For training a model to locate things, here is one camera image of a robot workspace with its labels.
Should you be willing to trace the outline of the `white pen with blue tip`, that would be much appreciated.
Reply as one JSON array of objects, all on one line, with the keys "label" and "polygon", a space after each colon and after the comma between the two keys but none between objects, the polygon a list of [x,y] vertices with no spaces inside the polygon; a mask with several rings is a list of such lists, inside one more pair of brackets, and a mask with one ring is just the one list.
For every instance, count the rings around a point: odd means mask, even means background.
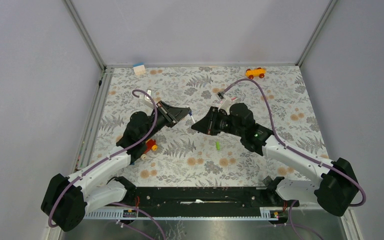
[{"label": "white pen with blue tip", "polygon": [[195,119],[194,119],[194,117],[193,117],[192,112],[189,113],[189,116],[190,116],[190,118],[191,118],[192,123],[195,124],[196,121],[195,121]]}]

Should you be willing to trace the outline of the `bright green pen cap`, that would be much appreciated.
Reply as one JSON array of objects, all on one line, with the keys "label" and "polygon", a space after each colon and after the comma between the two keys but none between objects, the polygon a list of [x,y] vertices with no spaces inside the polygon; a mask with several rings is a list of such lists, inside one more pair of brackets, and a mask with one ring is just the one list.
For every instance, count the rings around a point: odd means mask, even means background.
[{"label": "bright green pen cap", "polygon": [[215,147],[216,147],[217,151],[221,150],[221,146],[220,146],[220,143],[218,141],[215,142]]}]

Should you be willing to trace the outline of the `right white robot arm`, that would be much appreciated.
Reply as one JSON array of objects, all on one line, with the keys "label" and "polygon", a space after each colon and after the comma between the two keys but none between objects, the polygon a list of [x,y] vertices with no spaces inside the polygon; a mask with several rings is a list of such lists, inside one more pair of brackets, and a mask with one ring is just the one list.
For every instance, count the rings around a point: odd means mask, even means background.
[{"label": "right white robot arm", "polygon": [[307,180],[277,177],[273,188],[266,193],[267,201],[273,206],[285,200],[317,203],[328,213],[341,217],[358,193],[358,181],[349,161],[341,157],[336,161],[309,160],[309,152],[281,143],[271,129],[256,123],[253,112],[244,103],[233,104],[229,112],[212,106],[191,128],[205,135],[223,132],[238,136],[248,151],[277,160],[307,177]]}]

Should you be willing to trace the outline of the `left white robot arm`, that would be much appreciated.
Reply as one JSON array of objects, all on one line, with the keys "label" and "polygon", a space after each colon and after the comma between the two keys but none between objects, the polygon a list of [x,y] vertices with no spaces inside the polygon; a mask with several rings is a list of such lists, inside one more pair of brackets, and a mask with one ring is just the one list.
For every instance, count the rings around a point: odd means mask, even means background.
[{"label": "left white robot arm", "polygon": [[114,202],[132,204],[135,192],[118,180],[101,186],[117,171],[128,167],[147,150],[147,141],[164,127],[172,128],[191,113],[189,107],[174,107],[159,101],[150,115],[134,112],[116,146],[98,162],[68,176],[51,178],[40,209],[48,216],[50,227],[64,232],[74,229],[83,218]]}]

